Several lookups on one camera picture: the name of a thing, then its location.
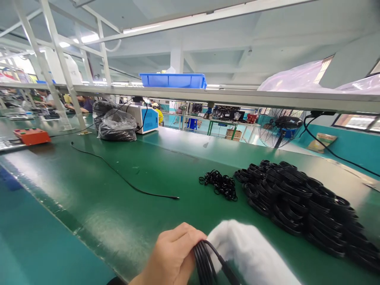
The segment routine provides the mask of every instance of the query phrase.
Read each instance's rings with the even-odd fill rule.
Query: person's arm
[[[45,103],[44,103],[44,102],[41,102],[41,101],[36,101],[36,100],[34,100],[34,103],[37,104],[37,105],[44,105],[44,106],[45,106]]]
[[[70,109],[70,110],[75,111],[75,108],[73,106],[71,106],[71,105],[65,104],[65,107],[68,108],[68,109]],[[80,107],[80,110],[81,110],[82,113],[89,113],[88,110],[86,110],[85,108]]]
[[[193,247],[207,236],[187,223],[162,232],[145,269],[129,285],[185,285],[195,268]]]

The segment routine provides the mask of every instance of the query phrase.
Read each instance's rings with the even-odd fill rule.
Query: orange control box
[[[13,131],[15,136],[22,140],[27,146],[51,142],[49,134],[41,129],[16,129]]]

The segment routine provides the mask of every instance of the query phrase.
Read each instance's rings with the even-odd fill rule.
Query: blue and white machine
[[[153,108],[148,107],[147,110],[146,106],[130,105],[127,112],[135,117],[137,128],[141,127],[143,124],[143,119],[147,112],[143,127],[136,133],[145,134],[150,131],[158,130],[158,113]]]

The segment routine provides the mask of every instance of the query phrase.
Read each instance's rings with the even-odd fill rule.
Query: green workbench
[[[62,133],[57,124],[3,118],[0,137],[26,127],[57,135]],[[136,192],[101,159],[73,149],[71,141],[103,156],[136,187],[180,200]],[[378,285],[378,275],[348,259],[336,259],[260,216],[246,203],[240,183],[239,201],[229,202],[215,195],[212,186],[198,182],[212,169],[232,176],[236,169],[262,159],[288,161],[348,199],[366,227],[365,234],[379,246],[380,193],[364,185],[355,171],[319,157],[161,127],[138,135],[135,142],[101,141],[95,133],[56,137],[52,143],[1,154],[0,164],[126,281],[143,269],[160,232],[185,221],[207,234],[220,221],[236,219],[256,226],[302,284]]]

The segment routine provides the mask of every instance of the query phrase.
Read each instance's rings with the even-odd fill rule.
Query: white glove
[[[285,262],[251,225],[236,220],[222,221],[207,240],[225,261],[233,260],[249,285],[300,285]],[[222,268],[215,253],[209,249],[216,272]]]

